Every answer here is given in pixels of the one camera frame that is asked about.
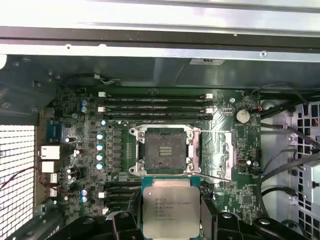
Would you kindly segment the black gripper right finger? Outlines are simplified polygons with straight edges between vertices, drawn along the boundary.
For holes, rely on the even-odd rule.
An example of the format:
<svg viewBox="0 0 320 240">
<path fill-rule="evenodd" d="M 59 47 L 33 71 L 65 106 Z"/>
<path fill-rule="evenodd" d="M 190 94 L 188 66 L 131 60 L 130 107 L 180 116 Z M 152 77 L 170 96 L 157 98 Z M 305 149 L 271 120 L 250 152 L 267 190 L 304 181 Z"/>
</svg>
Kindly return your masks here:
<svg viewBox="0 0 320 240">
<path fill-rule="evenodd" d="M 251 224 L 232 212 L 219 211 L 213 200 L 200 196 L 200 223 L 207 240 L 306 240 L 300 234 L 267 216 L 255 218 Z"/>
</svg>

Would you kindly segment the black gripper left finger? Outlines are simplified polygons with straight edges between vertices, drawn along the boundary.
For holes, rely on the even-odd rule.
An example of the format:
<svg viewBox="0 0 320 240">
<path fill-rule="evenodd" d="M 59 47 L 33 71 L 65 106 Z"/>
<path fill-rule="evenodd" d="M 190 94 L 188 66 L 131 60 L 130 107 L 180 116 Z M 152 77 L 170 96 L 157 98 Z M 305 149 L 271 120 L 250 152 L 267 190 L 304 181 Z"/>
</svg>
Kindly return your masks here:
<svg viewBox="0 0 320 240">
<path fill-rule="evenodd" d="M 61 240 L 142 240 L 142 195 L 135 193 L 128 210 L 112 213 L 111 218 L 82 216 L 59 231 Z"/>
</svg>

